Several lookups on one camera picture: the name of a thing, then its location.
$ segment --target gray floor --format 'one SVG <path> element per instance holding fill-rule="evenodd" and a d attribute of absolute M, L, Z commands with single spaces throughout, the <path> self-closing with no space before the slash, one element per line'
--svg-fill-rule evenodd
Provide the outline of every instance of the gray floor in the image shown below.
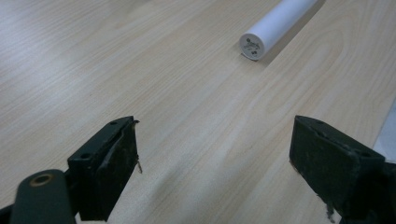
<path fill-rule="evenodd" d="M 396 101 L 376 139 L 374 150 L 385 156 L 387 161 L 396 163 Z"/>

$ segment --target white cylinder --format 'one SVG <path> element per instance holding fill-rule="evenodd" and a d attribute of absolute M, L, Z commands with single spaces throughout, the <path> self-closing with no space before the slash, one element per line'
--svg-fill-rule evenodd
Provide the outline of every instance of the white cylinder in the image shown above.
<path fill-rule="evenodd" d="M 239 39 L 243 54 L 261 59 L 318 0 L 282 0 Z"/>

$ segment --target wood grain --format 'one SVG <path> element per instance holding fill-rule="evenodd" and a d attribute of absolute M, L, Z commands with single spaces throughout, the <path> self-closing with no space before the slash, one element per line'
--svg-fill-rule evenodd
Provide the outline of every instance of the wood grain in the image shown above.
<path fill-rule="evenodd" d="M 325 1 L 272 60 L 244 58 L 239 36 L 277 3 L 3 1 L 0 206 L 134 115 L 144 173 L 109 223 L 330 223 L 289 164 L 293 118 L 374 144 L 396 96 L 396 2 Z"/>

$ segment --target light wood grain surface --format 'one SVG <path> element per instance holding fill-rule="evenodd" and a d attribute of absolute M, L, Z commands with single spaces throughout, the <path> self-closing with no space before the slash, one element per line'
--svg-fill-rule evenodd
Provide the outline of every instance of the light wood grain surface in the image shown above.
<path fill-rule="evenodd" d="M 2 1 L 0 206 L 134 115 L 144 173 L 108 223 L 330 223 L 290 166 L 293 118 L 374 144 L 396 96 L 396 1 L 328 0 L 270 60 L 244 58 L 240 35 L 277 3 Z"/>

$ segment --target wooden table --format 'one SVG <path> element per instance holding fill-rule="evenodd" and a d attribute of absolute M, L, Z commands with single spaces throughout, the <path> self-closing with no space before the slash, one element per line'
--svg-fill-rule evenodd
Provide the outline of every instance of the wooden table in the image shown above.
<path fill-rule="evenodd" d="M 326 1 L 246 59 L 240 35 L 277 3 L 2 1 L 0 206 L 134 115 L 144 173 L 109 223 L 330 223 L 290 166 L 293 118 L 374 144 L 396 96 L 396 1 Z"/>

